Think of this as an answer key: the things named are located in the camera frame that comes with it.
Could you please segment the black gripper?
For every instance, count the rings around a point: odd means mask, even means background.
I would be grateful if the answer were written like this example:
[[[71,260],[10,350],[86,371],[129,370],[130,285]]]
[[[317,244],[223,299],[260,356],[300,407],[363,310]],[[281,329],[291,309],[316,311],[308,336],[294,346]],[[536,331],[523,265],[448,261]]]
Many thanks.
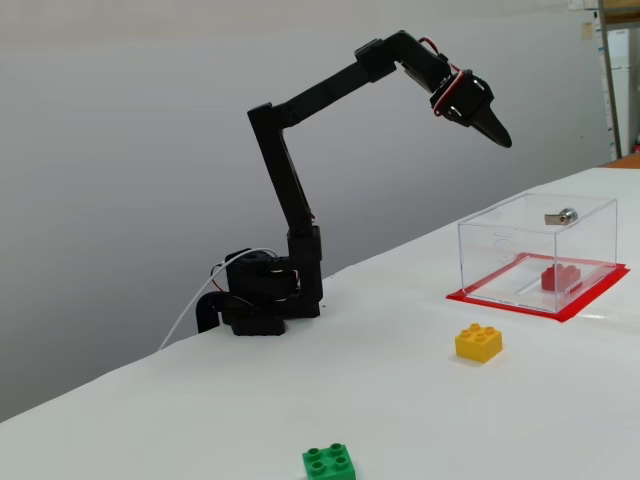
[[[472,70],[460,70],[436,90],[430,103],[436,116],[470,127],[493,143],[511,148],[510,134],[491,109],[493,100],[486,81]]]

